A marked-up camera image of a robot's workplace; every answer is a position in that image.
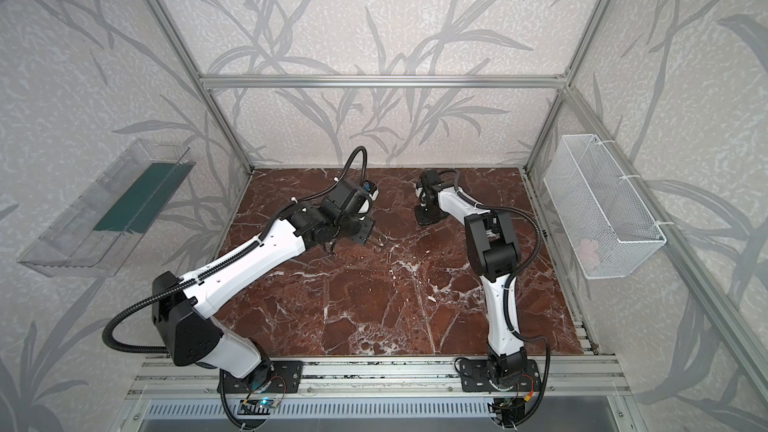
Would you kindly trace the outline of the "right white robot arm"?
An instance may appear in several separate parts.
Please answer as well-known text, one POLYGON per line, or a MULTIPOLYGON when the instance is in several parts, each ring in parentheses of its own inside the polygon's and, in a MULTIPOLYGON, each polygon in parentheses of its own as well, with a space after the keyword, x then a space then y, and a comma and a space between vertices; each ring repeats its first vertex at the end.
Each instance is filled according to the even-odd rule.
POLYGON ((480 277, 487 307, 490 381, 509 389, 527 365, 514 298, 522 250, 511 213, 476 201, 461 187, 445 182, 435 169, 421 173, 417 194, 415 216, 420 225, 449 216, 464 225, 468 260, 480 277))

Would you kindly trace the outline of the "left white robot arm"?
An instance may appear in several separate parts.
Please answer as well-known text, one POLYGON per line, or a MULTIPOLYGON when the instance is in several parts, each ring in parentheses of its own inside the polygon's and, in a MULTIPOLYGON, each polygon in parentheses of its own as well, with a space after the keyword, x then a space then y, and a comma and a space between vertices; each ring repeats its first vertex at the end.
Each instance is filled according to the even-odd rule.
POLYGON ((178 279, 169 272, 157 277, 155 293, 191 282, 152 306, 153 324, 173 363, 219 368, 256 385, 271 378, 274 367, 266 354, 254 341, 223 326, 215 314, 241 290, 315 246, 342 238, 365 244, 374 225, 368 213, 377 196, 378 187, 370 180, 340 180, 320 204, 292 202, 259 235, 216 261, 178 279))

